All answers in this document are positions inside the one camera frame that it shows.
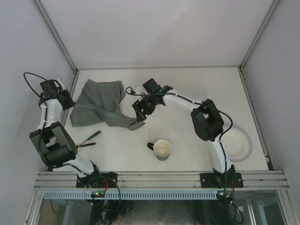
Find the white bowl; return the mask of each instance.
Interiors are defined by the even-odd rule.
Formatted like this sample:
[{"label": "white bowl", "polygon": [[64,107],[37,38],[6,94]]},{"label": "white bowl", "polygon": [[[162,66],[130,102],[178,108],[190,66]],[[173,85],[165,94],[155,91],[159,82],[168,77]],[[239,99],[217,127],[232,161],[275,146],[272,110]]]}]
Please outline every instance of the white bowl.
[{"label": "white bowl", "polygon": [[252,143],[249,135],[240,127],[233,126],[227,131],[222,140],[224,142],[227,155],[232,162],[241,162],[246,160],[252,152]]}]

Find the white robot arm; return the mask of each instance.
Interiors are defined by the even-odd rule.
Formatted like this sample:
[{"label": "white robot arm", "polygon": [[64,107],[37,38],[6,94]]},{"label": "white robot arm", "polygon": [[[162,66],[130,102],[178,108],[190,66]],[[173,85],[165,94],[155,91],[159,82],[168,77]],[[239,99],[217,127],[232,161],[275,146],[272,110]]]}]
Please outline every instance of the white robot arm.
[{"label": "white robot arm", "polygon": [[[178,96],[182,96],[186,99],[189,99],[191,102],[202,102],[199,100],[194,100],[189,97],[186,97],[186,96],[178,93],[175,89],[173,89],[173,90],[167,91],[167,94],[163,96],[165,105],[172,106],[172,107],[177,108],[181,111],[184,111],[188,114],[190,114],[194,109],[197,109],[199,107],[199,105],[196,105],[195,103],[193,104],[193,103],[191,103],[183,98],[180,98]],[[223,149],[226,154],[226,159],[224,157],[224,153],[223,153],[223,150],[220,145],[220,143],[222,142],[222,139],[221,140],[219,139],[220,136],[221,136],[221,134],[219,134],[215,138],[215,141],[208,140],[206,143],[210,150],[210,154],[211,154],[211,158],[212,158],[213,166],[214,166],[213,168],[216,171],[218,171],[219,173],[225,173],[225,160],[227,160],[227,165],[226,165],[227,171],[231,168],[232,163],[227,155],[225,145],[223,144]]]},{"label": "white robot arm", "polygon": [[196,134],[208,144],[215,179],[220,187],[223,186],[225,180],[228,181],[235,174],[235,169],[221,138],[224,121],[213,101],[210,99],[196,101],[178,93],[170,86],[161,87],[154,79],[148,80],[143,87],[148,94],[144,94],[141,88],[128,87],[126,89],[127,94],[139,96],[139,99],[132,105],[137,120],[146,120],[146,115],[152,114],[156,105],[172,106],[189,113]]},{"label": "white robot arm", "polygon": [[30,139],[47,166],[67,167],[86,177],[95,171],[95,165],[80,155],[72,138],[60,123],[63,110],[73,107],[74,102],[60,78],[42,82],[43,93],[39,102],[41,122]]}]

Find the white mug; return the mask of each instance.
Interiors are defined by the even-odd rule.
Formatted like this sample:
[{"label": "white mug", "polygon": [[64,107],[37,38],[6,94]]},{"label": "white mug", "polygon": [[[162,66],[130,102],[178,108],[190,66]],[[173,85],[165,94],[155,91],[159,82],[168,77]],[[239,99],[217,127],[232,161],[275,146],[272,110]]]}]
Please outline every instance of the white mug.
[{"label": "white mug", "polygon": [[156,158],[160,161],[167,160],[171,152],[171,144],[166,140],[158,140],[154,144],[148,143],[147,147],[154,151]]}]

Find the gray cloth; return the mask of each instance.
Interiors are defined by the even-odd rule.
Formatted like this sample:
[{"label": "gray cloth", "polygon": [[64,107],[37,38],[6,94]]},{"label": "gray cloth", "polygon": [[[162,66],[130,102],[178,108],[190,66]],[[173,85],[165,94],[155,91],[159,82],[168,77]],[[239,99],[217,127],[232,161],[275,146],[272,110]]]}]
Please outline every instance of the gray cloth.
[{"label": "gray cloth", "polygon": [[73,127],[106,122],[109,126],[135,130],[144,125],[136,118],[124,116],[119,103],[125,97],[121,81],[100,82],[88,80],[70,115]]}]

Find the black cable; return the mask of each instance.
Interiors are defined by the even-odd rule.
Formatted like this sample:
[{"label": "black cable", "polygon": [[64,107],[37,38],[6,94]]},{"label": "black cable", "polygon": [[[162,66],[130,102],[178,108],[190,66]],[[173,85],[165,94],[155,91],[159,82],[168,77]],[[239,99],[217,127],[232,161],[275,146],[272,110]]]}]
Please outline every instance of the black cable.
[{"label": "black cable", "polygon": [[25,73],[23,73],[23,77],[24,77],[24,79],[25,79],[25,81],[26,81],[26,83],[27,83],[27,85],[30,87],[30,89],[38,96],[38,98],[40,98],[40,95],[32,88],[32,86],[29,84],[29,82],[28,82],[28,80],[27,80],[27,78],[26,78],[26,74],[30,74],[30,75],[34,75],[34,76],[37,76],[37,77],[39,77],[39,78],[41,78],[41,79],[43,79],[43,80],[47,80],[47,79],[45,79],[45,78],[43,78],[42,76],[39,76],[39,75],[37,75],[37,74],[33,74],[33,73],[29,73],[29,72],[25,72]]},{"label": "black cable", "polygon": [[53,202],[52,202],[52,200],[49,199],[49,202],[50,202],[50,205],[51,205],[52,212],[57,213],[57,214],[64,214],[64,213],[66,212],[66,206],[67,206],[67,203],[68,203],[67,200],[66,200],[65,211],[64,211],[64,212],[57,212],[57,211],[55,211],[55,210],[54,210],[54,207],[53,207]]},{"label": "black cable", "polygon": [[223,147],[222,142],[221,142],[221,138],[223,137],[223,135],[224,135],[226,132],[228,132],[228,131],[233,127],[233,120],[232,120],[232,118],[231,118],[228,114],[226,114],[225,112],[223,112],[223,111],[221,111],[221,110],[218,110],[218,109],[215,109],[215,108],[211,108],[211,107],[209,107],[209,106],[207,106],[206,104],[203,104],[203,103],[194,102],[194,101],[192,101],[192,100],[190,100],[190,99],[188,99],[188,98],[186,98],[186,97],[180,96],[180,95],[175,94],[175,93],[157,93],[157,94],[147,94],[147,95],[146,95],[146,94],[143,94],[143,93],[142,93],[142,94],[133,94],[132,92],[134,92],[134,91],[133,91],[132,87],[130,87],[130,86],[127,87],[127,88],[125,89],[125,92],[126,92],[127,94],[129,94],[129,95],[132,95],[132,96],[142,96],[142,97],[147,97],[147,96],[159,96],[159,95],[174,95],[174,96],[179,97],[179,98],[182,98],[182,99],[184,99],[184,100],[186,100],[186,101],[188,101],[188,102],[190,102],[190,103],[193,103],[193,104],[196,104],[196,105],[202,105],[202,106],[204,106],[204,107],[206,107],[206,108],[209,108],[209,109],[212,109],[212,110],[214,110],[214,111],[217,111],[217,112],[223,114],[224,116],[226,116],[226,117],[229,119],[229,121],[230,121],[230,126],[229,126],[229,128],[228,128],[227,130],[225,130],[225,131],[223,131],[223,132],[221,133],[221,135],[220,135],[220,137],[219,137],[219,142],[220,142],[221,149],[222,149],[222,152],[223,152],[223,154],[224,154],[224,160],[225,160],[224,199],[225,199],[225,204],[226,204],[226,207],[227,207],[227,211],[228,211],[228,213],[230,214],[229,209],[228,209],[228,205],[227,205],[227,197],[226,197],[227,157],[226,157],[226,153],[225,153],[224,147]]},{"label": "black cable", "polygon": [[[72,165],[72,164],[70,164],[70,163],[65,163],[65,164],[63,164],[62,166],[65,166],[65,165],[69,165],[69,166],[75,168],[76,170],[78,170],[80,173],[84,174],[85,176],[88,176],[87,173],[85,173],[85,172],[83,172],[82,170],[80,170],[77,166],[74,166],[74,165]],[[112,179],[110,179],[110,178],[108,178],[108,177],[104,177],[104,176],[100,176],[100,175],[97,175],[97,177],[100,177],[100,178],[106,179],[106,180],[110,180],[112,183],[114,183],[114,185],[115,185],[116,188],[118,189],[118,192],[119,192],[118,214],[119,214],[119,212],[120,212],[120,206],[121,206],[121,191],[120,191],[119,186],[117,185],[117,183],[116,183],[115,181],[113,181]]]},{"label": "black cable", "polygon": [[[41,79],[43,79],[43,80],[45,80],[45,81],[47,81],[47,79],[45,79],[45,78],[43,78],[42,76],[39,76],[39,75],[37,75],[37,74],[33,74],[33,73],[29,73],[29,72],[23,73],[23,77],[24,77],[25,82],[27,83],[27,85],[28,85],[28,86],[30,87],[30,89],[38,96],[39,99],[42,99],[42,94],[39,95],[39,94],[32,88],[32,86],[29,84],[29,82],[28,82],[28,80],[27,80],[27,77],[26,77],[26,74],[34,75],[34,76],[39,77],[39,78],[41,78]],[[46,124],[47,124],[47,115],[48,115],[48,105],[47,105],[46,102],[44,102],[44,104],[45,104],[45,106],[46,106],[46,108],[45,108],[45,117],[44,117],[45,122],[44,122],[44,124],[43,124],[43,127],[42,127],[41,132],[39,133],[39,137],[38,137],[38,150],[39,150],[38,153],[39,153],[39,155],[40,155],[40,157],[41,157],[42,160],[43,160],[43,158],[42,158],[42,150],[41,150],[42,133],[43,133],[43,131],[44,131],[44,129],[45,129],[45,126],[46,126]]]},{"label": "black cable", "polygon": [[53,80],[53,81],[58,84],[59,90],[62,92],[62,86],[61,86],[61,84],[57,80]]},{"label": "black cable", "polygon": [[240,222],[239,222],[239,221],[236,221],[236,220],[234,220],[234,222],[237,223],[237,224],[243,224],[243,223],[244,223],[244,217],[243,217],[242,212],[240,211],[240,209],[239,209],[234,203],[231,203],[231,205],[234,207],[235,212],[236,212],[236,211],[239,212],[240,218],[241,218],[241,221],[240,221]]}]

